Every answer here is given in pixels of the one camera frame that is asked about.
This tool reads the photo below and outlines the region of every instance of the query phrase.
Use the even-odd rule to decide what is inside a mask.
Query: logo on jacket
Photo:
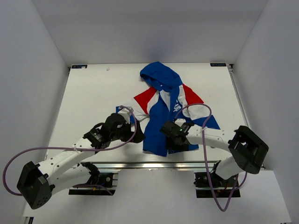
[[[177,100],[177,103],[174,105],[174,110],[173,112],[178,112],[180,109],[182,109],[181,105],[178,103],[178,100]]]

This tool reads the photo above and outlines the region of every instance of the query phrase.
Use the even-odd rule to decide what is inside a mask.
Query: hoodie
[[[167,120],[173,121],[182,107],[204,103],[204,101],[183,84],[175,71],[160,62],[145,66],[140,71],[140,76],[151,87],[123,105],[132,107],[138,120],[149,116],[149,122],[144,131],[146,138],[143,141],[143,150],[160,156],[177,153],[179,151],[165,148],[166,136],[160,132],[161,127]],[[207,108],[195,105],[184,109],[178,118],[202,126],[208,115]],[[214,116],[209,119],[206,126],[220,129]],[[197,148],[199,148],[198,145],[189,146],[189,150]]]

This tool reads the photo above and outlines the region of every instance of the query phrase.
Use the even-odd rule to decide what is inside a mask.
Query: gray wall
[[[268,0],[33,0],[72,63],[234,63]]]
[[[60,104],[67,67],[30,0],[3,0],[0,7],[0,172],[18,152],[45,146]],[[43,153],[27,153],[8,170],[16,189],[22,166]],[[0,184],[0,222],[19,223],[23,197]]]
[[[253,129],[269,144],[293,223],[299,223],[299,1],[270,0],[235,63]]]

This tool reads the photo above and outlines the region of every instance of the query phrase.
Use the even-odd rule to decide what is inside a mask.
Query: blue hood
[[[176,72],[160,62],[154,62],[145,66],[140,71],[140,76],[147,84],[153,86],[158,91],[171,92],[172,89],[183,84]]]

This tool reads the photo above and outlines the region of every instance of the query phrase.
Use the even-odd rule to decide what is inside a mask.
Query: jacket sleeve
[[[137,120],[143,120],[149,116],[151,107],[157,103],[159,99],[159,91],[154,87],[150,87],[146,91],[140,93],[134,98],[124,102],[122,105],[131,107],[133,109],[133,114]],[[116,112],[120,110],[119,106],[116,107]],[[134,119],[131,116],[130,122],[134,123]]]
[[[201,103],[204,101],[195,93],[191,88],[183,84],[183,92],[185,93],[185,101],[182,103],[182,106],[189,104]],[[187,110],[183,110],[183,115],[190,117],[194,124],[202,126],[204,121],[209,115],[209,110],[205,106],[195,105],[190,106]],[[212,115],[211,118],[206,123],[206,126],[209,128],[220,129],[215,117]]]

